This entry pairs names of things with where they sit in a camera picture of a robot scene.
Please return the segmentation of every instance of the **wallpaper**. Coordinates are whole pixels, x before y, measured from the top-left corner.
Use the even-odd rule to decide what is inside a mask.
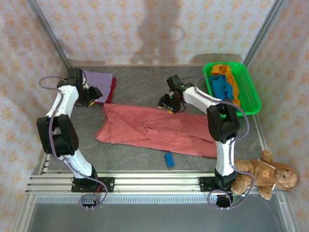
[[[275,0],[38,0],[73,66],[246,57]]]
[[[0,1],[0,41],[0,231],[10,232],[42,151],[36,119],[56,96],[38,80],[65,72],[25,0]]]
[[[259,114],[276,161],[300,174],[291,192],[304,231],[309,231],[309,2],[288,0],[250,73],[262,101]]]

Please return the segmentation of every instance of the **purple cloth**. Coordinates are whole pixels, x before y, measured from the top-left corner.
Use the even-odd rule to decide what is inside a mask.
[[[103,94],[103,97],[95,100],[95,102],[106,102],[112,87],[112,73],[89,72],[86,70],[83,71],[87,76],[88,85],[97,87]]]

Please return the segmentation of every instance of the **pink cloth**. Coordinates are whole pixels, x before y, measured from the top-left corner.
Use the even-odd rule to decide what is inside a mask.
[[[207,117],[119,104],[104,104],[106,119],[96,138],[101,142],[149,147],[216,158]]]

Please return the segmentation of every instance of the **teddy bear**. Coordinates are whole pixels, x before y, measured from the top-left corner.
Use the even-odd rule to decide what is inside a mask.
[[[299,174],[285,163],[273,162],[270,151],[264,150],[260,159],[235,160],[235,168],[239,171],[251,173],[255,176],[253,185],[258,186],[261,197],[271,199],[271,191],[274,187],[282,190],[292,190],[299,181]],[[253,177],[240,174],[231,185],[234,194],[243,194],[251,185]]]

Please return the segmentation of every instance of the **plastic basket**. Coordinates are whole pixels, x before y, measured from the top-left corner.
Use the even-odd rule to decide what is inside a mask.
[[[255,115],[261,110],[261,101],[256,92],[254,84],[248,73],[247,68],[238,62],[215,62],[208,63],[204,66],[203,72],[205,76],[211,76],[212,67],[216,64],[227,64],[231,67],[231,72],[237,82],[239,88],[240,107],[246,115]],[[209,95],[212,95],[208,78],[205,78]],[[241,112],[237,112],[237,116],[243,116]]]

